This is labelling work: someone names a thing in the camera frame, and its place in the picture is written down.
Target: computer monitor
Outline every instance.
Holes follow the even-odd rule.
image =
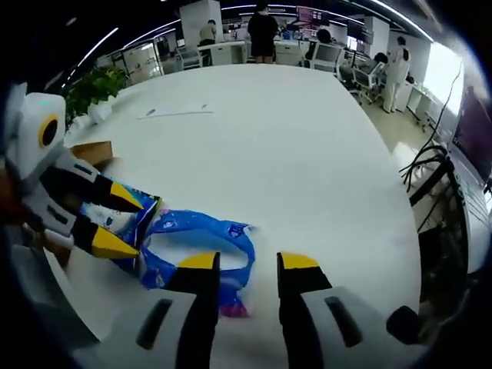
[[[353,37],[356,40],[372,45],[374,33],[370,29],[366,28],[364,25],[360,25],[355,22],[348,22],[347,36]]]
[[[492,169],[492,121],[487,107],[471,86],[464,92],[450,151],[456,149],[469,161],[467,165],[463,160],[468,169],[484,183]]]
[[[298,6],[298,18],[300,22],[306,22],[309,25],[320,25],[323,13],[320,10]]]

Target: ceiling light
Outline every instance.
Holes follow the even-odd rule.
[[[268,6],[272,8],[294,8],[294,9],[297,8],[296,5],[282,5],[282,4],[269,4]]]
[[[176,31],[176,28],[168,29],[166,32],[162,32],[162,33],[159,33],[158,35],[154,36],[154,38],[157,38],[159,36],[165,35],[166,33],[171,33],[171,32],[174,32],[174,31]]]
[[[123,46],[123,48],[122,48],[121,50],[126,49],[126,48],[127,48],[128,46],[130,46],[131,44],[135,43],[135,42],[136,42],[136,41],[138,41],[138,40],[143,39],[145,36],[148,36],[148,35],[150,35],[151,33],[154,33],[154,32],[156,32],[156,31],[158,31],[159,29],[166,28],[166,27],[168,27],[169,25],[173,25],[174,23],[178,23],[178,22],[181,22],[181,19],[178,19],[177,21],[173,21],[173,22],[168,23],[168,24],[166,24],[166,25],[162,25],[161,27],[157,27],[157,28],[153,29],[152,31],[147,32],[146,34],[144,34],[144,35],[142,35],[142,36],[140,36],[140,37],[137,37],[137,38],[136,38],[135,40],[133,40],[132,42],[129,42],[128,44],[126,44],[125,46]]]
[[[282,4],[269,4],[269,8],[294,8],[296,9],[296,5],[282,5]],[[255,4],[250,5],[236,5],[236,6],[228,6],[226,8],[222,8],[222,10],[232,10],[232,9],[243,9],[243,8],[256,8]]]
[[[336,22],[336,21],[330,21],[330,24],[334,24],[334,25],[343,25],[344,27],[347,27],[347,25],[343,24],[343,23],[340,23],[340,22]]]
[[[71,73],[70,73],[70,75],[69,75],[69,76],[68,76],[68,78],[67,78],[67,82],[68,82],[68,81],[70,81],[70,78],[74,75],[75,70],[77,70],[77,67],[75,67],[75,68],[73,68],[73,69],[71,70]]]
[[[357,6],[358,8],[361,8],[361,9],[364,9],[364,10],[367,10],[368,12],[371,12],[375,15],[377,15],[379,18],[382,18],[384,19],[386,22],[388,22],[389,24],[393,23],[394,25],[396,25],[401,31],[406,31],[405,28],[403,28],[402,26],[400,26],[398,23],[392,21],[391,19],[389,19],[388,17],[385,17],[384,15],[382,15],[381,13],[378,13],[378,12],[375,12],[373,9],[371,8],[368,8],[367,6],[363,6],[361,4],[357,4],[356,2],[349,2],[349,1],[346,1],[348,4],[350,5],[354,5],[354,6]]]
[[[94,52],[94,50],[96,48],[98,48],[99,46],[101,46],[101,44],[106,41],[113,33],[115,33],[116,31],[118,30],[118,27],[116,27],[115,29],[113,29],[111,32],[109,32],[100,42],[98,42],[97,44],[95,44],[95,46],[91,49],[91,51],[89,51],[87,54],[85,54],[85,57],[77,64],[77,67],[80,67],[80,65],[84,62],[85,59],[87,59],[89,57],[90,54],[92,54]]]
[[[66,26],[68,27],[69,25],[73,25],[75,23],[75,21],[77,20],[76,17],[70,19],[67,23],[66,23]]]
[[[399,17],[400,19],[404,20],[406,23],[408,23],[409,25],[411,25],[412,27],[414,27],[417,31],[419,31],[427,40],[429,40],[430,42],[434,42],[434,39],[432,37],[429,36],[428,33],[426,33],[422,28],[420,28],[417,24],[415,24],[413,21],[411,21],[409,18],[405,17],[403,14],[401,14],[400,12],[396,11],[395,9],[393,9],[392,7],[390,7],[389,5],[386,5],[384,4],[383,2],[380,2],[379,0],[370,0],[371,2],[373,2],[374,4],[378,4],[379,6],[385,8],[386,10],[389,10],[390,12],[392,12],[393,14],[395,14],[397,17]]]
[[[243,9],[243,8],[254,8],[256,5],[237,5],[228,6],[227,8],[222,8],[222,10],[232,10],[232,9]]]
[[[239,15],[253,15],[253,12],[249,13],[239,13]],[[283,13],[283,12],[268,12],[269,15],[286,15],[287,17],[297,17],[295,13]]]

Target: white cabinet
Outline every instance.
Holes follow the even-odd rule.
[[[229,65],[232,64],[232,53],[231,46],[217,46],[210,48],[212,53],[212,63],[213,65]]]
[[[427,111],[430,110],[432,104],[432,97],[428,93],[413,86],[407,106],[419,121],[427,122]]]
[[[397,96],[397,110],[405,111],[407,108],[408,100],[410,99],[410,94],[412,92],[412,84],[405,82],[403,86],[401,86],[400,91]]]
[[[282,65],[299,65],[301,61],[301,47],[297,43],[292,45],[282,45],[277,43],[275,45],[277,52],[277,64]]]

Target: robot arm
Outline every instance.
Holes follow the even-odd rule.
[[[5,174],[22,220],[66,248],[77,246],[97,258],[135,258],[138,251],[79,214],[67,199],[126,212],[136,212],[141,205],[63,145],[63,97],[26,95],[26,88],[23,84],[12,90],[2,140]]]

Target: green plant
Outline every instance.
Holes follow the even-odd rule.
[[[94,68],[84,75],[66,91],[66,122],[67,127],[73,118],[87,114],[90,104],[107,101],[125,88],[127,75],[124,70],[115,66]]]

